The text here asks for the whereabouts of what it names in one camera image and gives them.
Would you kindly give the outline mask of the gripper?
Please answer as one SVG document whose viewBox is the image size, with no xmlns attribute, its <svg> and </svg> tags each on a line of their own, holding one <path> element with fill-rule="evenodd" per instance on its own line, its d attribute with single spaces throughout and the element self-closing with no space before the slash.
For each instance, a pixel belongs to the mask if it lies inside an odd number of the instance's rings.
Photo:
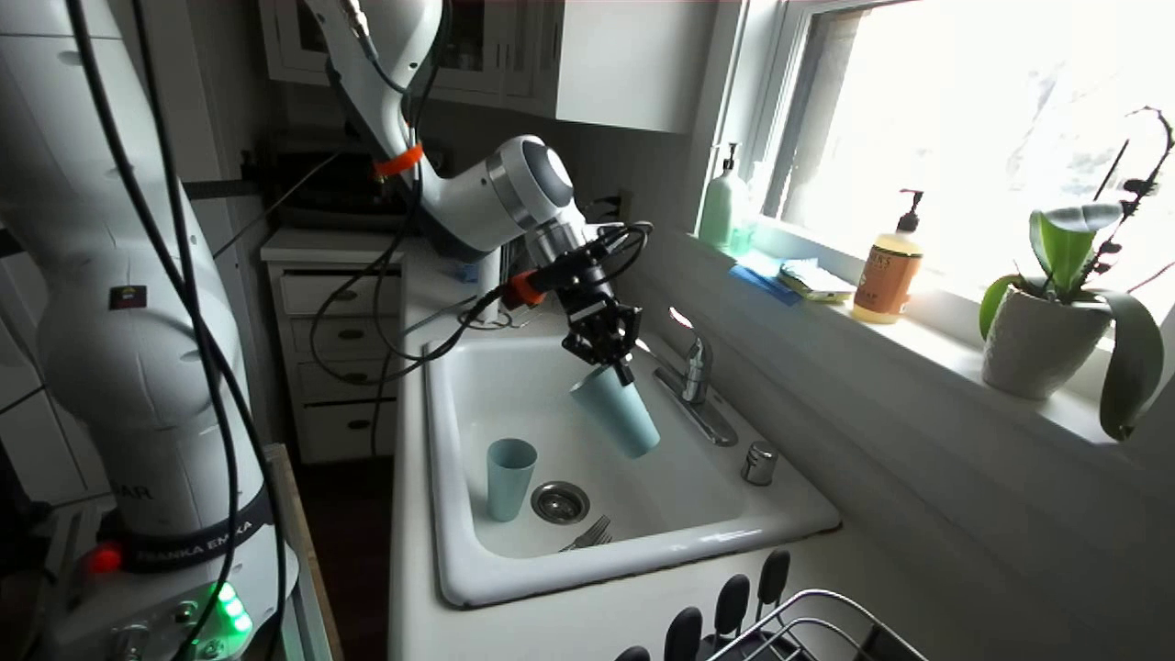
<svg viewBox="0 0 1175 661">
<path fill-rule="evenodd" d="M 562 342 L 578 359 L 611 369 L 622 387 L 633 384 L 630 352 L 642 333 L 642 306 L 618 304 L 605 282 L 606 247 L 580 247 L 542 267 L 542 292 L 555 292 L 566 313 Z"/>
</svg>

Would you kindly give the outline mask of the light blue plastic cup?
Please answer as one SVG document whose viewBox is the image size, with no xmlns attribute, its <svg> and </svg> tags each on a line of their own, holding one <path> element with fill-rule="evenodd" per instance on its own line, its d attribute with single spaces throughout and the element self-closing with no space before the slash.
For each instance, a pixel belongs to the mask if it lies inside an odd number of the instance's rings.
<svg viewBox="0 0 1175 661">
<path fill-rule="evenodd" d="M 486 514 L 494 521 L 512 521 L 521 513 L 537 460 L 537 448 L 518 438 L 486 448 Z"/>
<path fill-rule="evenodd" d="M 570 394 L 600 434 L 627 457 L 647 456 L 662 440 L 634 382 L 624 382 L 611 365 L 593 369 Z"/>
</svg>

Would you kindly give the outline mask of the chrome sink cap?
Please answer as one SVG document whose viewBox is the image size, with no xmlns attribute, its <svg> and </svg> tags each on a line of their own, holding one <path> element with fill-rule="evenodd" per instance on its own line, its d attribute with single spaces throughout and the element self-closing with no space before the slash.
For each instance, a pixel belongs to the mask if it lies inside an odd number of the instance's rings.
<svg viewBox="0 0 1175 661">
<path fill-rule="evenodd" d="M 756 487 L 768 487 L 776 481 L 776 468 L 779 453 L 768 441 L 752 443 L 747 448 L 745 463 L 740 470 L 743 481 Z"/>
</svg>

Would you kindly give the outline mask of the white sink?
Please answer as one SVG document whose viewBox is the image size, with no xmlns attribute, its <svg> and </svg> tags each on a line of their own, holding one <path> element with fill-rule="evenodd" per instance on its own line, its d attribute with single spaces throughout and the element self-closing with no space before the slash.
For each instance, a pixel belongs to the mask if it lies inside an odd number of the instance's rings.
<svg viewBox="0 0 1175 661">
<path fill-rule="evenodd" d="M 658 446 L 637 459 L 572 400 L 588 365 L 564 352 L 558 336 L 463 342 L 425 367 L 438 584 L 450 605 L 526 599 L 839 526 L 839 511 L 785 457 L 768 487 L 743 481 L 747 448 L 761 436 L 718 394 L 709 402 L 736 429 L 734 447 L 701 436 L 646 352 L 631 359 L 660 432 Z M 538 452 L 521 513 L 508 522 L 486 514 L 486 448 L 503 438 Z M 611 524 L 599 544 L 559 552 L 600 515 Z"/>
</svg>

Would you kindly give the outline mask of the white cylinder container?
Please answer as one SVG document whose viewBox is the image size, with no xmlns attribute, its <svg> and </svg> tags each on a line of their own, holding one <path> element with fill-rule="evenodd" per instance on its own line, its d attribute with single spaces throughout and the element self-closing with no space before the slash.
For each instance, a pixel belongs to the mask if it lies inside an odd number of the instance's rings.
<svg viewBox="0 0 1175 661">
<path fill-rule="evenodd" d="M 488 252 L 478 263 L 477 294 L 478 298 L 474 304 L 474 321 L 478 328 L 491 328 L 497 325 L 501 304 L 498 298 L 488 301 L 490 294 L 502 284 L 502 248 L 494 252 Z"/>
</svg>

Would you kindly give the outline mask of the blue sponge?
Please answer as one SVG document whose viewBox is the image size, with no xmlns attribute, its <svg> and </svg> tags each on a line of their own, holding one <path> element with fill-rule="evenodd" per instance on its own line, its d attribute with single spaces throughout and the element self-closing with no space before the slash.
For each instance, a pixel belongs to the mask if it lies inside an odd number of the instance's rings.
<svg viewBox="0 0 1175 661">
<path fill-rule="evenodd" d="M 746 282 L 750 286 L 761 290 L 761 292 L 776 298 L 776 301 L 779 301 L 784 306 L 794 306 L 798 302 L 803 301 L 803 296 L 800 294 L 783 285 L 779 279 L 776 279 L 776 277 L 758 274 L 756 269 L 745 267 L 745 264 L 736 263 L 736 265 L 730 269 L 728 275 L 734 277 L 734 279 Z"/>
</svg>

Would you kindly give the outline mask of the green soap pump bottle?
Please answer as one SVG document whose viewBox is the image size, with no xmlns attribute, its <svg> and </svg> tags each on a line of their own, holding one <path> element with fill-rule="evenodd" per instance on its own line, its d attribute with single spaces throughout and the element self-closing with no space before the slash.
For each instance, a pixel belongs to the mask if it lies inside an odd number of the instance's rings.
<svg viewBox="0 0 1175 661">
<path fill-rule="evenodd" d="M 750 201 L 748 186 L 738 167 L 738 142 L 728 142 L 721 158 L 721 171 L 706 186 L 701 198 L 698 240 L 714 250 L 730 250 L 734 227 L 746 218 Z"/>
</svg>

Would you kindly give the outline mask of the metal fork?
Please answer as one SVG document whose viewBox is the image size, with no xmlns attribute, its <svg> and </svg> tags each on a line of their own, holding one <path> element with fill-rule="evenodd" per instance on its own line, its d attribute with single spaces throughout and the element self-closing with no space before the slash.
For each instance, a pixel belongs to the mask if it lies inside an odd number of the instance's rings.
<svg viewBox="0 0 1175 661">
<path fill-rule="evenodd" d="M 570 551 L 578 551 L 599 544 L 600 540 L 603 540 L 604 537 L 606 537 L 606 532 L 610 527 L 610 524 L 611 519 L 609 518 L 609 515 L 600 515 L 599 519 L 596 519 L 596 522 L 592 522 L 591 526 L 588 527 L 588 531 L 584 531 L 578 537 L 575 537 L 575 540 L 572 540 L 568 545 L 564 545 L 564 547 L 560 548 L 559 552 L 563 553 Z"/>
</svg>

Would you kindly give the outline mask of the yellow green sponge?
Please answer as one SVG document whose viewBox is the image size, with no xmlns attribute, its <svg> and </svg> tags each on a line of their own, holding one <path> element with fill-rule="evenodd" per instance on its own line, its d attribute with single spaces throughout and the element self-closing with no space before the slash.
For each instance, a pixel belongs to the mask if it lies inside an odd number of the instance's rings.
<svg viewBox="0 0 1175 661">
<path fill-rule="evenodd" d="M 830 274 L 814 258 L 784 259 L 778 268 L 777 279 L 806 301 L 840 304 L 850 301 L 857 292 L 855 285 Z"/>
</svg>

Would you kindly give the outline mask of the white drawer cabinet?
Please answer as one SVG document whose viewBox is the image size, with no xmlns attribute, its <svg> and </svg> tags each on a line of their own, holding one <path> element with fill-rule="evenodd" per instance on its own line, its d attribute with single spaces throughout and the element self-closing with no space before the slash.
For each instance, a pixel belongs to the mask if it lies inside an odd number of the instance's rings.
<svg viewBox="0 0 1175 661">
<path fill-rule="evenodd" d="M 261 248 L 280 364 L 302 464 L 392 456 L 398 385 L 384 338 L 400 328 L 400 267 L 385 279 L 364 268 L 391 240 L 360 231 L 282 229 Z"/>
</svg>

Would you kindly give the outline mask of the black appliance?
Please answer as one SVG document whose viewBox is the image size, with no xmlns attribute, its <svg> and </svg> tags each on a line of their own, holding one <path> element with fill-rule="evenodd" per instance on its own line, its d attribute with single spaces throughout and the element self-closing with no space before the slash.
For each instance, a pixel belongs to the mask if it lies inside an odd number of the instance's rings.
<svg viewBox="0 0 1175 661">
<path fill-rule="evenodd" d="M 273 146 L 262 162 L 270 225 L 394 231 L 408 213 L 403 183 L 378 183 L 371 154 L 355 142 Z"/>
</svg>

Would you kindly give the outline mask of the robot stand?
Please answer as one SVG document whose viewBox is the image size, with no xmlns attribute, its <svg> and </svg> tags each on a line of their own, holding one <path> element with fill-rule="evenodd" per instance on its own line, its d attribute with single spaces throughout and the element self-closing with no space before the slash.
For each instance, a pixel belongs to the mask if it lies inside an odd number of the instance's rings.
<svg viewBox="0 0 1175 661">
<path fill-rule="evenodd" d="M 288 452 L 281 444 L 263 448 L 275 486 L 283 532 L 297 558 L 283 618 L 255 623 L 248 647 L 231 661 L 342 661 L 340 633 L 325 587 L 318 554 L 298 499 Z M 62 589 L 76 559 L 92 547 L 102 515 L 115 507 L 110 495 L 80 499 L 55 510 L 36 530 L 48 548 L 32 569 L 0 578 L 0 661 L 48 661 L 45 645 L 36 645 L 47 615 L 62 606 Z"/>
</svg>

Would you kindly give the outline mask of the window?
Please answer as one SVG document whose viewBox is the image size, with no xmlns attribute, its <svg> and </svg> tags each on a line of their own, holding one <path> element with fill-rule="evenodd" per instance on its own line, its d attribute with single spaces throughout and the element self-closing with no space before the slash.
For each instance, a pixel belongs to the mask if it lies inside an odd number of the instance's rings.
<svg viewBox="0 0 1175 661">
<path fill-rule="evenodd" d="M 860 256 L 913 194 L 929 267 L 1033 268 L 1032 210 L 1159 186 L 1104 276 L 1175 259 L 1175 0 L 780 0 L 756 146 L 772 229 Z"/>
</svg>

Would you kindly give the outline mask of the potted orchid plant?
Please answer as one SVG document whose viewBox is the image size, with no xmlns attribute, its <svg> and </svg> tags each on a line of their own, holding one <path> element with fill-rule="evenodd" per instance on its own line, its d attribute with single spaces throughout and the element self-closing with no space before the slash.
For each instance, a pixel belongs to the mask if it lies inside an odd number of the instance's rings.
<svg viewBox="0 0 1175 661">
<path fill-rule="evenodd" d="M 978 313 L 982 380 L 1023 400 L 1045 402 L 1058 393 L 1112 331 L 1099 423 L 1116 441 L 1133 434 L 1157 394 L 1166 360 L 1150 310 L 1130 290 L 1090 284 L 1116 265 L 1122 225 L 1157 193 L 1159 176 L 1175 153 L 1175 126 L 1159 108 L 1143 110 L 1159 122 L 1159 156 L 1150 171 L 1124 177 L 1122 198 L 1033 210 L 1028 238 L 1040 274 L 1008 274 L 991 282 Z"/>
</svg>

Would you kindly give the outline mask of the white wall cabinet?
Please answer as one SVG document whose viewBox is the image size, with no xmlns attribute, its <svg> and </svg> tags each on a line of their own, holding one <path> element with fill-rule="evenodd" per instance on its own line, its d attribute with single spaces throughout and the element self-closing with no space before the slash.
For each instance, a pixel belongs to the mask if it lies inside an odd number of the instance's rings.
<svg viewBox="0 0 1175 661">
<path fill-rule="evenodd" d="M 385 70 L 414 95 L 576 124 L 687 131 L 709 0 L 258 0 L 270 75 Z"/>
</svg>

